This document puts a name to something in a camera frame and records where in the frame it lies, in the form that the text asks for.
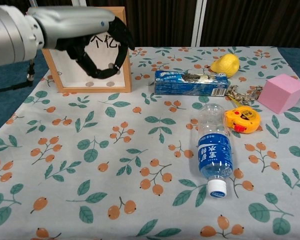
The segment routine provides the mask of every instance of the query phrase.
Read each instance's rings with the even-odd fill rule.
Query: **blue box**
[[[229,87],[226,74],[192,74],[178,71],[155,71],[156,95],[193,95],[223,97]]]

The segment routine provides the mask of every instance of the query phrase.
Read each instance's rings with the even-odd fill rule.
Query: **yellow lemon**
[[[227,78],[232,77],[239,70],[239,58],[231,53],[220,57],[211,64],[210,69],[215,73],[225,73]]]

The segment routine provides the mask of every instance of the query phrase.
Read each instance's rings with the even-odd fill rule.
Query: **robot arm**
[[[85,52],[92,36],[108,32],[120,43],[111,68],[97,69]],[[126,25],[111,11],[96,7],[31,7],[24,16],[16,7],[0,5],[0,65],[33,59],[38,49],[67,51],[70,58],[98,79],[115,75],[134,42]]]

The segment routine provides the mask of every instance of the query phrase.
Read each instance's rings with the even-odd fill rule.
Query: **floral tablecloth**
[[[208,73],[226,53],[241,92],[285,73],[275,47],[143,47],[132,93],[59,93],[48,72],[0,129],[0,240],[300,239],[300,100],[232,133],[227,197],[207,195],[197,116],[225,97],[154,95],[154,71]]]

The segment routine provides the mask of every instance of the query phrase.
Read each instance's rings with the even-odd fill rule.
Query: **blue table surface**
[[[278,50],[300,78],[300,48],[279,47]],[[0,66],[0,88],[9,87],[25,81],[28,67],[28,62]],[[35,59],[35,78],[33,86],[0,93],[0,127],[5,124],[18,109],[47,71],[48,66],[44,56],[41,51],[38,51]]]

